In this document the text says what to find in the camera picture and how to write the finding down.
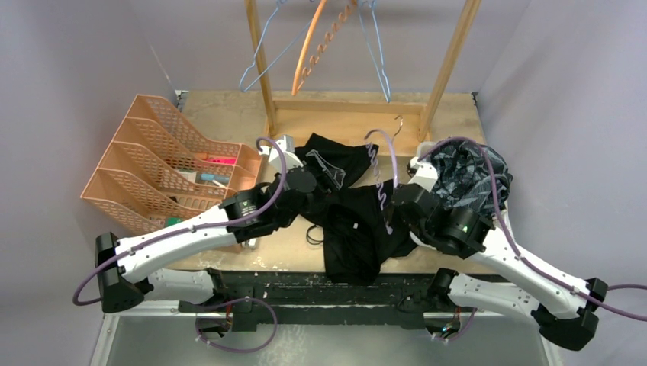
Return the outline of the grey camouflage shorts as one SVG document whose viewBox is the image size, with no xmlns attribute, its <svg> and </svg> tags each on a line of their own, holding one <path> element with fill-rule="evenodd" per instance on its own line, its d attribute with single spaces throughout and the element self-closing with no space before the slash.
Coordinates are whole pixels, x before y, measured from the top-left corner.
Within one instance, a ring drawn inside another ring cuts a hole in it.
<svg viewBox="0 0 647 366">
<path fill-rule="evenodd" d="M 487 153 L 492 165 L 497 200 L 491 195 L 491 176 L 481 150 Z M 500 210 L 506 209 L 513 175 L 494 149 L 483 145 L 481 150 L 466 141 L 452 141 L 425 158 L 438 174 L 432 192 L 446 209 L 467 207 L 486 217 L 495 215 L 495 204 Z"/>
</svg>

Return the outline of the blue wire hanger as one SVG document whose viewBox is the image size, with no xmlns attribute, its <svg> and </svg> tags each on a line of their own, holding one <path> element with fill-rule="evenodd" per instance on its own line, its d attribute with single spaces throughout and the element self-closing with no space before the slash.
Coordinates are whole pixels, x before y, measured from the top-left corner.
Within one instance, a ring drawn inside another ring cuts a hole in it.
<svg viewBox="0 0 647 366">
<path fill-rule="evenodd" d="M 248 16 L 249 35 L 253 42 L 253 55 L 249 65 L 242 71 L 238 81 L 238 90 L 248 92 L 253 86 L 259 84 L 269 74 L 269 70 L 284 57 L 284 55 L 295 47 L 298 41 L 302 40 L 303 50 L 308 50 L 311 35 L 316 29 L 316 15 L 319 15 L 320 9 L 324 9 L 327 1 L 312 1 L 317 5 L 317 10 L 311 19 L 298 31 L 285 47 L 272 59 L 267 62 L 265 55 L 265 40 L 272 22 L 278 13 L 288 4 L 288 1 L 274 1 L 274 8 L 262 25 L 258 25 L 258 10 L 256 9 L 257 1 L 245 1 L 245 11 Z"/>
</svg>

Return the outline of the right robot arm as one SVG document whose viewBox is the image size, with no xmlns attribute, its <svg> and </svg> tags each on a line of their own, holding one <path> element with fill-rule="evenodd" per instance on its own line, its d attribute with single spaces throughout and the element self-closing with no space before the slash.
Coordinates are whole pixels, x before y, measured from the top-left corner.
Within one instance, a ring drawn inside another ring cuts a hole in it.
<svg viewBox="0 0 647 366">
<path fill-rule="evenodd" d="M 544 339 L 571 351 L 592 340 L 605 282 L 558 270 L 468 207 L 444 208 L 432 192 L 438 175 L 431 163 L 413 157 L 407 171 L 409 182 L 396 186 L 386 210 L 390 224 L 408 231 L 419 246 L 478 262 L 508 281 L 488 282 L 441 268 L 428 290 L 434 308 L 467 307 L 535 322 Z"/>
</svg>

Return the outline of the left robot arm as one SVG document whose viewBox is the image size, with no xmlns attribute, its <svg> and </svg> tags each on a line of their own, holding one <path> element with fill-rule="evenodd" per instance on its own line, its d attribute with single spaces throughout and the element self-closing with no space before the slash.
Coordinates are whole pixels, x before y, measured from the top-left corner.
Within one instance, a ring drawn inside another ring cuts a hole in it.
<svg viewBox="0 0 647 366">
<path fill-rule="evenodd" d="M 167 265 L 198 253 L 270 236 L 292 224 L 323 199 L 343 187 L 345 171 L 317 150 L 300 160 L 292 138 L 260 137 L 258 153 L 267 156 L 277 174 L 194 217 L 161 230 L 118 238 L 113 233 L 95 240 L 95 270 L 104 313 L 129 310 L 145 300 L 182 300 L 217 312 L 227 304 L 227 291 L 210 270 L 169 271 Z"/>
</svg>

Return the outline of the white stapler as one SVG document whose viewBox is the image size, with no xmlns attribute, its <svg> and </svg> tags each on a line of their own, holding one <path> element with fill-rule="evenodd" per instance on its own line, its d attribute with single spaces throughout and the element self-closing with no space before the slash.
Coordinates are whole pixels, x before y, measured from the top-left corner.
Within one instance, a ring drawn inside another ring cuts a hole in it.
<svg viewBox="0 0 647 366">
<path fill-rule="evenodd" d="M 249 239 L 241 244 L 241 246 L 248 250 L 256 250 L 259 246 L 258 239 Z"/>
</svg>

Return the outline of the orange hanger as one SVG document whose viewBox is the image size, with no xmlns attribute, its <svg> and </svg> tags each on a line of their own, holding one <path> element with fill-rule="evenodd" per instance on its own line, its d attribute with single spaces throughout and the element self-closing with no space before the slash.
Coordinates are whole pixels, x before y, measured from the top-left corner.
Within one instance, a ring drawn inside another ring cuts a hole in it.
<svg viewBox="0 0 647 366">
<path fill-rule="evenodd" d="M 291 86 L 291 95 L 296 96 L 303 88 L 305 81 L 312 73 L 314 67 L 320 62 L 322 55 L 326 52 L 330 43 L 336 38 L 336 34 L 342 26 L 350 19 L 352 13 L 358 8 L 359 2 L 356 0 L 347 1 L 337 18 L 323 33 L 323 39 L 316 46 L 312 45 L 315 31 L 317 30 L 320 19 L 324 13 L 328 1 L 319 1 L 313 14 L 310 25 L 304 36 L 304 42 L 297 59 L 294 78 Z"/>
</svg>

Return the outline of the peach plastic file organizer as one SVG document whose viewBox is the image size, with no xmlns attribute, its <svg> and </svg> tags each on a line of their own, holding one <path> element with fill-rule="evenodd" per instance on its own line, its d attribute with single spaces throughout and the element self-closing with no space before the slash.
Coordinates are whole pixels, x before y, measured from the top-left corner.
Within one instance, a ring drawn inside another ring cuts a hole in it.
<svg viewBox="0 0 647 366">
<path fill-rule="evenodd" d="M 236 158 L 235 165 L 206 162 Z M 133 235 L 197 216 L 254 187 L 262 157 L 245 144 L 210 140 L 164 97 L 137 95 L 81 198 Z M 201 173 L 230 178 L 202 181 Z"/>
</svg>

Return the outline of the black garment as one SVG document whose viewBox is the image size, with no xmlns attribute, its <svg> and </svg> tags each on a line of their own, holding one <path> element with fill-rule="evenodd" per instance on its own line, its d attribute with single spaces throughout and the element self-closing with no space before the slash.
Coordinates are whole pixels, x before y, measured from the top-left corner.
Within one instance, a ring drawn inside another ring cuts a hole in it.
<svg viewBox="0 0 647 366">
<path fill-rule="evenodd" d="M 378 146 L 347 146 L 316 133 L 295 149 L 323 184 L 324 193 L 301 215 L 323 230 L 325 272 L 334 283 L 373 284 L 383 262 L 416 248 L 407 229 L 385 222 L 382 211 L 393 181 L 380 187 L 356 185 L 378 151 Z"/>
</svg>

